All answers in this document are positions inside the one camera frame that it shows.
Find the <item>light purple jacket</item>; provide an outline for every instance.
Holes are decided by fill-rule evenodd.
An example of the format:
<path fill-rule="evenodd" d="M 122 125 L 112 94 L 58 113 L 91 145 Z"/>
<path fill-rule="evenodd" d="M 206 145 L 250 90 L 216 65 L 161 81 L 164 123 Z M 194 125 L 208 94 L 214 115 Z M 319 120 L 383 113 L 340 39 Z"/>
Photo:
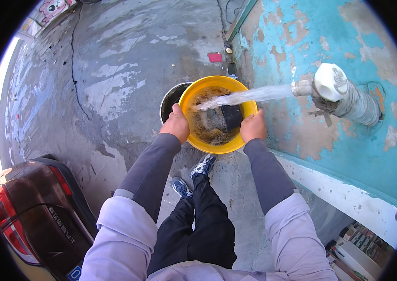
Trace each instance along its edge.
<path fill-rule="evenodd" d="M 145 209 L 128 198 L 128 192 L 119 191 L 124 190 L 118 189 L 100 210 L 99 233 L 84 258 L 81 281 L 337 280 L 317 238 L 309 207 L 299 193 L 276 204 L 265 216 L 275 273 L 251 273 L 189 261 L 162 268 L 147 278 L 157 227 Z"/>

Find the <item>faucet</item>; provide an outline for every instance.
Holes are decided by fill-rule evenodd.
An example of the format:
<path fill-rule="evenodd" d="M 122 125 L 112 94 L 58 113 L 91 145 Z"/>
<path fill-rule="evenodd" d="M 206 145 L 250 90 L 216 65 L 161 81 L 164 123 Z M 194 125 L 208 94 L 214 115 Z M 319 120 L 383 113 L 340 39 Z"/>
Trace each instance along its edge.
<path fill-rule="evenodd" d="M 291 91 L 296 97 L 312 96 L 323 113 L 368 127 L 376 125 L 381 116 L 378 102 L 361 91 L 334 63 L 322 63 L 314 79 L 292 82 Z"/>

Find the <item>wet concrete ground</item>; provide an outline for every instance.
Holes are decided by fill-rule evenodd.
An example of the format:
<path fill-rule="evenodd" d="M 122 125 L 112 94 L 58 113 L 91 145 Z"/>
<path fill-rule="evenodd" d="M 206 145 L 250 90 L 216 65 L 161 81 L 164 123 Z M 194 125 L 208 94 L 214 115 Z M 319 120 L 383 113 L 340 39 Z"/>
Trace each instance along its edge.
<path fill-rule="evenodd" d="M 156 138 L 164 94 L 181 82 L 226 74 L 225 63 L 207 57 L 224 50 L 220 7 L 220 1 L 205 0 L 104 0 L 78 5 L 33 43 L 23 43 L 1 100 L 3 167 L 53 154 L 71 169 L 97 216 Z M 175 157 L 158 225 L 179 200 L 171 178 L 181 176 L 191 184 L 187 170 L 202 155 L 185 144 Z M 247 157 L 220 155 L 211 178 L 236 228 L 234 269 L 272 271 Z M 324 244 L 351 222 L 302 192 Z"/>

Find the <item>sneaker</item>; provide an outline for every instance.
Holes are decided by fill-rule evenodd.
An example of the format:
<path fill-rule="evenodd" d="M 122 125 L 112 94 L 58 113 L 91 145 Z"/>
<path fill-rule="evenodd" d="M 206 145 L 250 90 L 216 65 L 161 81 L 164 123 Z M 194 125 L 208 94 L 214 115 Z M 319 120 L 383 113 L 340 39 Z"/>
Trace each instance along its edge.
<path fill-rule="evenodd" d="M 178 195 L 181 197 L 189 196 L 192 197 L 192 191 L 189 189 L 188 185 L 180 177 L 174 177 L 172 179 L 172 187 Z"/>
<path fill-rule="evenodd" d="M 204 174 L 205 176 L 208 176 L 209 172 L 211 172 L 211 169 L 214 166 L 216 159 L 216 156 L 212 154 L 203 156 L 201 160 L 194 167 L 192 167 L 190 177 L 194 178 L 197 174 Z"/>

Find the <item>pink cartoon character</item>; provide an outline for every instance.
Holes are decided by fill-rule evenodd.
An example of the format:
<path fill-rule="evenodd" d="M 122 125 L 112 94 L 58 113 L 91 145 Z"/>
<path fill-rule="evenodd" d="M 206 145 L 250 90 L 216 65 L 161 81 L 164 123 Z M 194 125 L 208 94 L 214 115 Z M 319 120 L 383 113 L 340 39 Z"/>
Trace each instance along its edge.
<path fill-rule="evenodd" d="M 52 18 L 54 18 L 57 14 L 64 11 L 65 7 L 66 3 L 64 0 L 44 0 L 44 4 L 42 4 L 39 8 L 39 11 L 44 13 L 45 16 L 43 22 L 49 22 L 52 20 Z"/>

